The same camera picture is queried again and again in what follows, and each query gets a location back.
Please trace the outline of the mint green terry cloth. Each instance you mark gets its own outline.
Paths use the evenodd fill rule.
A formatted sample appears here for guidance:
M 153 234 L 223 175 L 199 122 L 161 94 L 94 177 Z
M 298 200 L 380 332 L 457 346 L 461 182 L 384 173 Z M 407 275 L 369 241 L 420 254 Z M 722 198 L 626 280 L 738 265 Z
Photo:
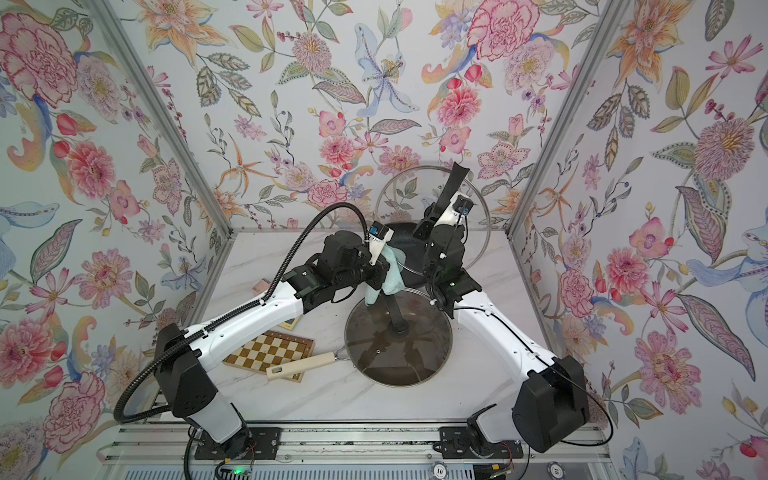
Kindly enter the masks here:
M 399 293 L 405 288 L 402 270 L 405 264 L 406 254 L 398 248 L 386 245 L 383 247 L 379 258 L 388 262 L 388 268 L 380 288 L 373 288 L 371 286 L 366 288 L 364 297 L 366 306 L 374 305 L 381 293 L 391 296 Z

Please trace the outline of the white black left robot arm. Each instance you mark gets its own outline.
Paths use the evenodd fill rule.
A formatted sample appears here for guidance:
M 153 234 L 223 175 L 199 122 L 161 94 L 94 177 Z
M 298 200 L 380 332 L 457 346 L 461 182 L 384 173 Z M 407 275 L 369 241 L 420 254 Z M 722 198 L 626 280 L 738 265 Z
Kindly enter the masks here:
M 206 323 L 161 330 L 158 356 L 176 347 L 154 372 L 171 414 L 208 435 L 226 457 L 240 458 L 255 441 L 237 408 L 219 392 L 209 372 L 238 347 L 272 327 L 332 301 L 336 292 L 366 284 L 380 288 L 397 263 L 381 257 L 391 229 L 374 225 L 367 242 L 349 231 L 325 238 L 323 250 L 277 276 L 273 291 Z

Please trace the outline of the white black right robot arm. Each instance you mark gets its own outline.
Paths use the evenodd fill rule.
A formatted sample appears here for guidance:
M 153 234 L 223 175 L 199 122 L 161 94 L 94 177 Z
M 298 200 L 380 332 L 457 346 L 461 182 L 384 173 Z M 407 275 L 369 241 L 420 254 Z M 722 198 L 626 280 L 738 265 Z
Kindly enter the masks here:
M 425 242 L 423 276 L 437 308 L 472 332 L 505 366 L 517 392 L 510 402 L 491 404 L 467 420 L 479 450 L 486 444 L 520 440 L 544 453 L 590 421 L 583 367 L 557 357 L 506 317 L 463 267 L 462 217 L 470 209 L 434 203 L 413 236 Z

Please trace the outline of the small pink toy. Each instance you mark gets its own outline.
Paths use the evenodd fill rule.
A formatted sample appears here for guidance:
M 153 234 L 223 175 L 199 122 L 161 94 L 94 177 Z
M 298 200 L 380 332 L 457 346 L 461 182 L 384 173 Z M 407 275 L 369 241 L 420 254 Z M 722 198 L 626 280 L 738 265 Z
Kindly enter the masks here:
M 252 286 L 251 290 L 255 296 L 259 296 L 266 293 L 270 287 L 271 283 L 268 280 L 261 279 Z

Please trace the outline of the wooden chessboard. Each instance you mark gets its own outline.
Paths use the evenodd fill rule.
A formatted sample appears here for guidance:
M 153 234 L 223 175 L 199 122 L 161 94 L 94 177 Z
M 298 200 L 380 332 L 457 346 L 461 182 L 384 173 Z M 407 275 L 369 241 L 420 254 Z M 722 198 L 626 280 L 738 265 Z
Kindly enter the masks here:
M 309 358 L 315 341 L 286 333 L 267 331 L 230 353 L 227 366 L 266 374 L 269 367 Z

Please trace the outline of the left aluminium corner post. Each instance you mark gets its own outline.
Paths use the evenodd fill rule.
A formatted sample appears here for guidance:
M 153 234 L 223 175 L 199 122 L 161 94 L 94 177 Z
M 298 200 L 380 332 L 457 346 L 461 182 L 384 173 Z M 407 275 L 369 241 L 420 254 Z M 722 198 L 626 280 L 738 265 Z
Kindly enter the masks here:
M 126 68 L 128 78 L 134 83 L 140 96 L 146 102 L 147 109 L 158 131 L 169 143 L 191 186 L 199 194 L 199 200 L 207 211 L 208 218 L 215 227 L 223 232 L 226 239 L 231 239 L 234 230 L 230 221 L 220 208 L 212 189 L 195 161 L 193 153 L 167 110 L 162 95 L 156 89 L 111 5 L 108 1 L 85 1 L 84 4 L 89 14 L 102 29 L 107 43 L 116 50 L 117 60 Z

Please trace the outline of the aluminium corner post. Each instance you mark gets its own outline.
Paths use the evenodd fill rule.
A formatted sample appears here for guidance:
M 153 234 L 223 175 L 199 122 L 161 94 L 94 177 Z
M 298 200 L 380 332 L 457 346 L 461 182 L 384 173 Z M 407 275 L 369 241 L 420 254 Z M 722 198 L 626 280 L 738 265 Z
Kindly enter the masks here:
M 208 218 L 215 227 L 223 232 L 226 239 L 231 239 L 234 230 L 230 221 L 220 208 L 212 189 L 195 161 L 193 153 L 167 110 L 162 95 L 156 89 L 111 5 L 108 1 L 85 1 L 84 4 L 89 14 L 102 29 L 107 43 L 116 50 L 117 60 L 126 68 L 128 78 L 134 83 L 140 96 L 146 102 L 147 109 L 158 131 L 169 143 L 191 186 L 199 194 L 199 200 L 207 211 Z
M 604 13 L 596 23 L 595 33 L 582 58 L 580 72 L 575 76 L 571 88 L 564 97 L 560 110 L 554 117 L 550 134 L 544 142 L 541 154 L 534 165 L 525 185 L 523 195 L 518 201 L 516 211 L 511 218 L 507 232 L 507 239 L 509 241 L 512 241 L 513 237 L 523 229 L 524 219 L 536 197 L 537 188 L 541 184 L 560 144 L 569 133 L 571 124 L 587 96 L 589 85 L 594 79 L 599 64 L 608 49 L 609 42 L 613 39 L 613 35 L 619 28 L 621 18 L 626 9 L 627 5 L 622 1 L 605 2 Z

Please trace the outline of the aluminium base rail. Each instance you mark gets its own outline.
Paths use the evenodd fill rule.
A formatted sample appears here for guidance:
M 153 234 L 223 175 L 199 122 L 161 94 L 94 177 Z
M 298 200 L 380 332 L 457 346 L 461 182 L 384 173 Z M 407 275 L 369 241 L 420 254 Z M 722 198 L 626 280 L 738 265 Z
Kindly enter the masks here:
M 520 441 L 494 452 L 461 450 L 460 423 L 257 423 L 258 444 L 238 460 L 200 452 L 177 423 L 122 427 L 102 449 L 99 479 L 615 479 L 606 447 L 583 428 L 569 443 L 536 453 Z

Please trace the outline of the right aluminium corner post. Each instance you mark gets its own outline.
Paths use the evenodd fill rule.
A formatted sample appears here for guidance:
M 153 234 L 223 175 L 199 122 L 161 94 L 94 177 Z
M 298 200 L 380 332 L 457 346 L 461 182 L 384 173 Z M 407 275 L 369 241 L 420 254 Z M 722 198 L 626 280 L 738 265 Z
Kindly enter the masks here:
M 613 39 L 613 35 L 619 28 L 621 18 L 626 9 L 627 5 L 622 1 L 605 2 L 604 13 L 596 23 L 595 33 L 582 58 L 580 72 L 575 76 L 571 88 L 564 97 L 560 110 L 554 117 L 550 134 L 544 142 L 541 154 L 534 165 L 525 185 L 523 195 L 518 201 L 516 211 L 511 218 L 507 232 L 507 239 L 509 241 L 512 241 L 513 237 L 523 229 L 524 219 L 536 197 L 537 188 L 541 184 L 560 144 L 569 133 L 571 124 L 587 96 L 589 85 L 594 79 L 599 64 L 608 49 L 609 42 Z

